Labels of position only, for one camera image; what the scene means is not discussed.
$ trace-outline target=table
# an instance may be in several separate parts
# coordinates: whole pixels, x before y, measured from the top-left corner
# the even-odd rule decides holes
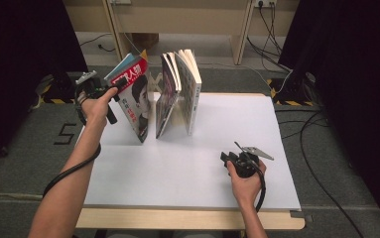
[[[102,136],[77,227],[244,229],[230,177],[219,158],[221,152],[239,153],[234,141],[275,158],[263,160],[268,167],[267,194],[259,212],[264,227],[305,226],[304,218],[291,216],[301,206],[270,97],[202,93],[192,136],[187,135],[179,110],[174,110],[164,135],[155,139],[152,113],[144,144],[119,105],[111,104],[119,122],[108,125]]]
[[[131,37],[127,39],[124,33],[168,33],[231,36],[233,61],[242,61],[253,0],[133,0],[131,5],[111,2],[103,1],[120,60],[131,49]]]

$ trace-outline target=power cord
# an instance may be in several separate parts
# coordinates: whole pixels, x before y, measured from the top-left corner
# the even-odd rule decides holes
[[[310,125],[316,125],[316,126],[321,126],[321,127],[330,127],[328,124],[322,125],[322,124],[317,123],[317,121],[322,121],[322,120],[326,120],[326,118],[316,119],[315,121],[311,122]],[[301,121],[301,120],[284,121],[284,122],[279,122],[279,125],[283,125],[283,124],[287,124],[287,123],[296,123],[296,122],[305,123],[306,121]]]
[[[265,54],[270,54],[270,55],[274,55],[274,56],[278,56],[278,55],[275,55],[275,54],[272,54],[272,53],[269,53],[267,51],[265,51],[265,47],[263,49],[260,49],[259,47],[255,46],[251,40],[249,39],[249,37],[246,38],[246,40],[248,41],[249,45],[251,45],[252,49],[255,51],[255,53],[257,53],[258,55],[261,56],[261,63],[263,64],[263,67],[268,70],[268,71],[271,71],[271,72],[277,72],[277,73],[287,73],[289,72],[289,70],[287,68],[285,68],[284,66],[278,64],[277,62],[275,62],[273,59],[271,59],[269,56],[265,55]],[[273,65],[281,68],[284,72],[281,72],[281,71],[275,71],[275,70],[271,70],[269,68],[267,68],[265,65],[264,65],[264,61],[263,59],[269,61],[270,63],[272,63]]]
[[[317,181],[318,185],[322,188],[322,190],[325,192],[325,194],[334,202],[334,204],[338,207],[338,209],[344,214],[344,216],[348,219],[348,221],[350,222],[350,224],[353,226],[353,228],[356,230],[357,234],[360,236],[360,237],[363,237],[362,233],[360,232],[359,228],[356,226],[356,224],[354,223],[354,221],[350,218],[350,216],[347,214],[347,212],[341,207],[341,205],[337,202],[337,200],[335,200],[335,198],[326,190],[326,188],[323,186],[323,184],[319,181],[316,173],[314,172],[313,168],[311,167],[310,165],[310,162],[307,158],[307,155],[305,153],[305,149],[304,149],[304,131],[305,129],[307,128],[307,126],[310,124],[310,122],[313,120],[314,117],[316,117],[317,115],[319,115],[320,112],[316,112],[314,115],[312,115],[308,120],[307,122],[304,124],[304,126],[302,127],[301,129],[301,136],[300,136],[300,143],[301,143],[301,151],[302,151],[302,155],[304,157],[304,160],[305,160],[305,163],[307,164],[308,166],[308,169],[310,170],[312,176],[314,177],[314,179]]]
[[[308,126],[317,125],[317,126],[321,126],[321,127],[329,127],[328,125],[320,125],[320,124],[318,124],[317,121],[320,121],[320,120],[325,120],[325,118],[316,119],[315,121],[310,122],[310,124],[309,124]],[[295,133],[292,133],[292,134],[290,134],[290,135],[288,135],[288,136],[284,136],[284,137],[282,137],[282,140],[287,139],[287,138],[289,138],[289,137],[293,137],[293,136],[298,135],[298,134],[300,134],[300,133],[301,133],[301,131],[299,131],[299,132],[295,132]]]
[[[276,35],[275,35],[275,32],[274,32],[274,22],[276,20],[276,7],[275,7],[275,4],[273,2],[270,3],[270,6],[271,6],[271,27],[269,27],[269,25],[267,24],[267,21],[264,18],[263,12],[261,11],[263,9],[263,1],[259,1],[258,5],[259,5],[258,9],[259,9],[259,12],[260,12],[260,16],[261,16],[261,18],[262,18],[262,20],[264,22],[264,25],[266,26],[267,32],[269,33],[267,41],[266,41],[266,44],[264,45],[264,49],[265,49],[268,41],[270,40],[271,43],[275,46],[278,55],[280,55],[280,53],[282,51],[282,48],[279,46],[279,43],[276,40]]]
[[[93,40],[90,40],[90,41],[87,41],[87,42],[83,42],[83,43],[81,43],[80,46],[83,46],[83,45],[85,45],[85,44],[87,44],[87,43],[94,42],[94,41],[96,41],[97,39],[99,39],[99,38],[101,38],[101,37],[104,37],[104,36],[108,36],[108,35],[112,35],[112,34],[111,34],[111,33],[106,33],[106,34],[100,35],[100,36],[96,37],[96,38],[93,39]]]
[[[115,51],[115,48],[114,49],[112,49],[112,50],[107,50],[105,47],[103,47],[101,44],[99,44],[99,45],[97,45],[101,50],[104,50],[104,51],[106,51],[106,52],[113,52],[113,51]]]
[[[246,160],[251,164],[252,168],[254,168],[255,172],[258,174],[258,176],[260,177],[260,185],[261,185],[261,192],[260,192],[260,199],[258,200],[257,202],[257,205],[255,206],[255,210],[257,211],[260,211],[261,209],[261,206],[263,205],[263,202],[264,202],[264,198],[266,197],[266,181],[264,180],[264,174],[263,172],[260,170],[260,167],[255,163],[254,160],[250,159],[251,157],[248,155],[248,153],[243,150],[239,144],[237,142],[235,142],[236,146],[239,147],[239,149],[241,149],[242,153],[244,154],[244,156],[246,157]]]
[[[72,173],[78,171],[79,169],[87,166],[90,162],[94,161],[99,156],[100,151],[101,151],[101,147],[100,147],[100,144],[99,144],[99,146],[97,147],[96,152],[89,159],[81,162],[80,164],[78,164],[78,165],[76,165],[74,167],[69,168],[68,170],[62,172],[61,174],[57,175],[54,179],[52,179],[51,182],[48,183],[47,187],[45,187],[44,193],[42,194],[42,198],[44,198],[45,195],[48,193],[48,191],[50,191],[51,188],[53,188],[54,185],[57,184],[59,181],[61,181],[65,177],[71,175]]]

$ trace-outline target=hand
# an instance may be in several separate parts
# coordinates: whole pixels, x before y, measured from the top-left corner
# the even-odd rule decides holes
[[[112,87],[97,99],[86,99],[81,103],[87,123],[101,123],[106,126],[106,114],[108,113],[109,100],[118,93],[118,88]]]
[[[267,168],[261,160],[259,161],[259,167],[260,171],[264,175]],[[233,195],[235,196],[239,206],[253,206],[255,198],[261,189],[261,182],[258,174],[255,173],[250,178],[241,178],[236,173],[236,168],[230,161],[227,162],[227,169],[229,170],[229,174],[232,180]]]

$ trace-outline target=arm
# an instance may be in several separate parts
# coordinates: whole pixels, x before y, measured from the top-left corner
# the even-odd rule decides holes
[[[260,191],[260,177],[255,174],[250,178],[240,178],[231,162],[227,162],[227,168],[232,180],[233,195],[242,213],[248,238],[266,238],[267,234],[254,207],[255,198]],[[261,160],[260,170],[263,173],[266,171],[266,166]]]
[[[87,160],[96,151],[106,126],[107,104],[117,88],[97,100],[87,99],[82,109],[86,126],[62,172]],[[58,182],[43,198],[35,214],[29,237],[70,238],[87,194],[93,162]]]

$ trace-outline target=forearm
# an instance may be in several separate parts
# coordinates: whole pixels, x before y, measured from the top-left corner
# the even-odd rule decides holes
[[[267,234],[258,218],[253,204],[240,204],[240,211],[245,223],[245,232],[248,238],[266,238]]]
[[[87,123],[63,171],[90,158],[96,151],[103,124]],[[59,181],[41,202],[29,237],[72,236],[87,193],[93,163]]]

